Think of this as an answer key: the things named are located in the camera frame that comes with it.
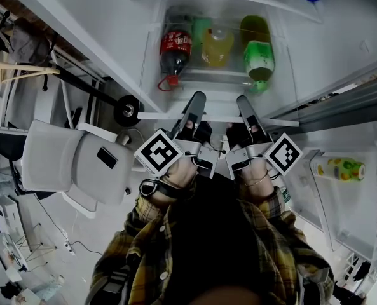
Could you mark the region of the clear plastic fridge drawer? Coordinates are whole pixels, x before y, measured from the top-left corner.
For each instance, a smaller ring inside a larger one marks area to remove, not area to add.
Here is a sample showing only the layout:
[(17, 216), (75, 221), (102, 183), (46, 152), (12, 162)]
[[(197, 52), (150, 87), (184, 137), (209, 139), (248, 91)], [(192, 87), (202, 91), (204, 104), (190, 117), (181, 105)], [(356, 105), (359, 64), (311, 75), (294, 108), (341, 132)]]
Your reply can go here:
[[(268, 89), (262, 93), (252, 93), (252, 86), (224, 83), (185, 82), (171, 92), (160, 91), (158, 82), (163, 78), (160, 67), (159, 50), (163, 24), (149, 31), (141, 74), (139, 98), (145, 105), (140, 109), (140, 119), (171, 121), (181, 118), (181, 112), (194, 92), (204, 92), (207, 97), (203, 120), (211, 122), (239, 122), (236, 99), (245, 95), (264, 126), (270, 130), (280, 127), (298, 127), (299, 116), (295, 107), (298, 103), (291, 57), (287, 41), (282, 32), (278, 13), (270, 7), (262, 7), (258, 15), (266, 19), (270, 29), (275, 56), (275, 70), (268, 81)], [(227, 64), (224, 67), (210, 67), (201, 58), (202, 49), (195, 47), (188, 69), (218, 69), (244, 72), (241, 54), (239, 23), (240, 17), (228, 18), (228, 29), (233, 33), (234, 43)]]

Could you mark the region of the red label cola bottle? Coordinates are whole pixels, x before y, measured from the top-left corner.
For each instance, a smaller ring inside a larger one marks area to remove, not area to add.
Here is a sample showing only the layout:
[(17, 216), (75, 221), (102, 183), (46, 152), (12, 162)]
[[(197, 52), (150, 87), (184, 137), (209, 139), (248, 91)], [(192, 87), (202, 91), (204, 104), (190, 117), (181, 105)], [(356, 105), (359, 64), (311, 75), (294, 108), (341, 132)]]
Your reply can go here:
[(160, 67), (163, 78), (157, 87), (170, 92), (191, 59), (193, 17), (182, 6), (170, 7), (165, 15), (165, 27), (160, 43)]

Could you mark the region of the black coat rack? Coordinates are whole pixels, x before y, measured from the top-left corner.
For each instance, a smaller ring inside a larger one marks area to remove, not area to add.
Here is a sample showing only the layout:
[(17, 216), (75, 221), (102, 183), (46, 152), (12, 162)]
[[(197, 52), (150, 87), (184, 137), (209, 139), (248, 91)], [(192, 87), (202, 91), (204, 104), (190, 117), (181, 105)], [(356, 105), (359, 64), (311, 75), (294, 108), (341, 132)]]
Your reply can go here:
[(120, 99), (116, 100), (109, 95), (105, 94), (104, 92), (100, 91), (97, 88), (94, 88), (92, 85), (84, 82), (79, 77), (75, 76), (73, 73), (67, 71), (63, 67), (59, 66), (56, 61), (54, 61), (53, 52), (55, 51), (55, 45), (58, 38), (58, 33), (54, 32), (51, 38), (48, 38), (44, 31), (42, 31), (37, 25), (29, 22), (26, 18), (17, 18), (11, 25), (8, 27), (6, 25), (7, 19), (10, 17), (10, 10), (6, 10), (1, 19), (0, 19), (0, 51), (6, 52), (9, 57), (11, 57), (10, 53), (12, 52), (10, 38), (13, 32), (13, 27), (15, 24), (27, 24), (28, 26), (33, 26), (37, 28), (40, 32), (44, 34), (46, 39), (50, 43), (50, 54), (45, 62), (41, 65), (34, 65), (40, 67), (54, 67), (60, 71), (60, 74), (50, 74), (50, 75), (42, 75), (44, 77), (44, 84), (43, 89), (46, 90), (48, 88), (48, 76), (55, 76), (59, 78), (62, 82), (62, 86), (69, 84), (87, 94), (91, 97), (95, 97), (96, 99), (105, 102), (113, 107), (113, 118), (117, 124), (125, 127), (130, 128), (135, 126), (140, 119), (138, 118), (138, 113), (140, 108), (142, 107), (142, 103), (135, 98), (133, 95), (125, 95)]

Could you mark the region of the plaid shirt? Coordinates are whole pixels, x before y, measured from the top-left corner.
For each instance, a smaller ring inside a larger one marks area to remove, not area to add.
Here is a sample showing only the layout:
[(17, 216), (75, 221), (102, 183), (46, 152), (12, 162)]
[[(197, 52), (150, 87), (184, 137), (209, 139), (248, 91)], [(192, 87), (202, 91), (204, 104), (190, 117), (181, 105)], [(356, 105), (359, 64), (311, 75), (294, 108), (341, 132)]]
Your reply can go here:
[(239, 187), (198, 182), (149, 222), (135, 207), (95, 265), (90, 305), (327, 305), (332, 296), (331, 267), (294, 214), (268, 219)]

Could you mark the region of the wooden clothes hanger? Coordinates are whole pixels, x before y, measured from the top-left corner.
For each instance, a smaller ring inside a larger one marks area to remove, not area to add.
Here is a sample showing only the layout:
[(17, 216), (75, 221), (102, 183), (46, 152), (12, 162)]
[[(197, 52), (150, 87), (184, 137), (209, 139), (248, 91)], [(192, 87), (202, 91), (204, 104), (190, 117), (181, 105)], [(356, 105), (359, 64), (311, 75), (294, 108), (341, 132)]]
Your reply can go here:
[(0, 62), (0, 83), (7, 83), (16, 79), (41, 76), (45, 74), (60, 74), (60, 71), (54, 67), (18, 65)]

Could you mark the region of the yellow juice bottle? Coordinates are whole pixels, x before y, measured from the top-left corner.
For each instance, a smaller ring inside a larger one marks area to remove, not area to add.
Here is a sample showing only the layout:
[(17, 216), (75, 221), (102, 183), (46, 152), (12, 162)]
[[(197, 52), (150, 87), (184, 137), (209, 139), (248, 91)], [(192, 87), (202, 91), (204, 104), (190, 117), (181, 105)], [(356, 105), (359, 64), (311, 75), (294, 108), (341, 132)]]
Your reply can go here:
[(225, 28), (208, 28), (202, 41), (202, 59), (210, 67), (224, 67), (233, 47), (233, 33)]

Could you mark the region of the white office chair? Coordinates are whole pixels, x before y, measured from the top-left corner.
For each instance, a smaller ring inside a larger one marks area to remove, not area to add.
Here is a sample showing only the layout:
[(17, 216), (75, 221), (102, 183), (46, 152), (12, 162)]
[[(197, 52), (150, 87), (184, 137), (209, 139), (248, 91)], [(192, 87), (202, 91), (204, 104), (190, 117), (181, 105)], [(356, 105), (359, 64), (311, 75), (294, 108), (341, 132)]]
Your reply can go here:
[[(60, 193), (63, 199), (92, 219), (96, 209), (81, 204), (91, 198), (96, 204), (120, 205), (128, 189), (134, 157), (117, 134), (81, 123), (75, 129), (34, 120), (22, 156), (25, 189)], [(97, 157), (101, 147), (118, 159), (114, 169)]]

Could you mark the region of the bright green bottle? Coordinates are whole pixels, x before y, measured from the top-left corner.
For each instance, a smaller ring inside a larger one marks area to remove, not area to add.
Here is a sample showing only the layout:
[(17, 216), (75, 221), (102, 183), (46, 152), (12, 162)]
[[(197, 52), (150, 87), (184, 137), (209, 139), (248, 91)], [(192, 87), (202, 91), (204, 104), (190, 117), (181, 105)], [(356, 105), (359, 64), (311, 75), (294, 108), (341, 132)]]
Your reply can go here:
[(203, 33), (212, 26), (212, 19), (209, 17), (194, 17), (192, 23), (193, 46), (202, 44)]

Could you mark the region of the person's right forearm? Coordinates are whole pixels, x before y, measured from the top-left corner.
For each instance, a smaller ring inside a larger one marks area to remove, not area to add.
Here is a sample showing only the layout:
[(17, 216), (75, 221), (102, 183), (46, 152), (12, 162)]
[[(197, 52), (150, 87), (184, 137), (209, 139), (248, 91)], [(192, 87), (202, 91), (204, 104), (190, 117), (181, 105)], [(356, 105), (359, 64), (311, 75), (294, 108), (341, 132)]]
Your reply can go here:
[(241, 198), (257, 206), (265, 217), (272, 219), (285, 212), (284, 198), (273, 184), (265, 160), (253, 159), (240, 171), (238, 180)]

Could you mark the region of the cluttered white desk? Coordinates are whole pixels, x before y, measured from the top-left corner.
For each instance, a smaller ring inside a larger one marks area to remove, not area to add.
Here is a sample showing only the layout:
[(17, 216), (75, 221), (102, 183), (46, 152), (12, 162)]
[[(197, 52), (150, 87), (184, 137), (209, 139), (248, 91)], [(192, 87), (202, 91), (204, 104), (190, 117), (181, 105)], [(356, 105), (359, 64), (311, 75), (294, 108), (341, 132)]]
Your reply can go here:
[(55, 245), (28, 242), (17, 202), (8, 196), (0, 197), (0, 303), (48, 305), (63, 286), (64, 278), (52, 277), (35, 287), (28, 286), (24, 278), (36, 269), (31, 263), (39, 258), (36, 252), (56, 250)]

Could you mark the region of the white refrigerator door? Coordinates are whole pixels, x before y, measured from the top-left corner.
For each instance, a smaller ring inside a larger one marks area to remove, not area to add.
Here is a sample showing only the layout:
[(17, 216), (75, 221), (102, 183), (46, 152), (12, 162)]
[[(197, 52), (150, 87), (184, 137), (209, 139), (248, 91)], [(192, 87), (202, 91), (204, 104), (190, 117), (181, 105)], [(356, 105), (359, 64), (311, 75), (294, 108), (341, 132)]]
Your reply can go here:
[(284, 177), (293, 210), (320, 231), (337, 281), (377, 299), (377, 69), (272, 117), (273, 136), (304, 153)]

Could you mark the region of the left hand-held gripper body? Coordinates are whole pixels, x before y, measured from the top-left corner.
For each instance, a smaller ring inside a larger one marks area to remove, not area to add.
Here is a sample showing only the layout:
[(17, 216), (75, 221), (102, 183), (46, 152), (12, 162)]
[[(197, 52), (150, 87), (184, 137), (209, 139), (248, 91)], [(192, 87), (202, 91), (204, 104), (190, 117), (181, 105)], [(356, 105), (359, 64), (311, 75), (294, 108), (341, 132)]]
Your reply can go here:
[(190, 158), (201, 176), (214, 176), (220, 151), (210, 144), (212, 129), (202, 121), (192, 139), (188, 137), (191, 130), (184, 129), (175, 139), (174, 133), (157, 130), (138, 150), (134, 156), (149, 173), (159, 177), (177, 161)]

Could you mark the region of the fruit print drink bottle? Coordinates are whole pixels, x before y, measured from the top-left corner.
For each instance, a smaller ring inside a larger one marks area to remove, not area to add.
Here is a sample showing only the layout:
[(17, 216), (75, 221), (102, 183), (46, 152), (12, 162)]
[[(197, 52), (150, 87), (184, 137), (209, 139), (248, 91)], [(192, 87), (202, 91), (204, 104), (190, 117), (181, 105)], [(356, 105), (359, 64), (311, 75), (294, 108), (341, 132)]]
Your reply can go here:
[(366, 174), (365, 164), (347, 157), (316, 156), (310, 169), (314, 176), (342, 182), (362, 181)]

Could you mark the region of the gray hanging cloth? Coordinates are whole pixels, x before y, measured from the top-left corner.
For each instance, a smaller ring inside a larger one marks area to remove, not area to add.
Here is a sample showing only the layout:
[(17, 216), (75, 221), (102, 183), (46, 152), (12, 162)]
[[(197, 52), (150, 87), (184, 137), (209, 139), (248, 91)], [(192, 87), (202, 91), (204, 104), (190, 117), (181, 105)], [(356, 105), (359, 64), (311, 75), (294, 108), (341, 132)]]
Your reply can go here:
[(11, 58), (18, 64), (41, 65), (50, 54), (50, 43), (37, 28), (15, 24), (10, 38)]

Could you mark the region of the black smartphone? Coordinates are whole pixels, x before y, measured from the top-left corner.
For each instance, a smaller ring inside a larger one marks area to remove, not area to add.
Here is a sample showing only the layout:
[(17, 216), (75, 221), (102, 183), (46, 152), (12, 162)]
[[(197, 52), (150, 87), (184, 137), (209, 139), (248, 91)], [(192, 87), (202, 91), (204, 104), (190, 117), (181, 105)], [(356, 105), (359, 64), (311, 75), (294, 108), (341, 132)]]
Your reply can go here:
[(118, 159), (115, 158), (107, 149), (104, 147), (101, 147), (99, 151), (97, 152), (98, 159), (101, 160), (108, 168), (111, 170), (114, 169), (114, 167), (118, 163)]

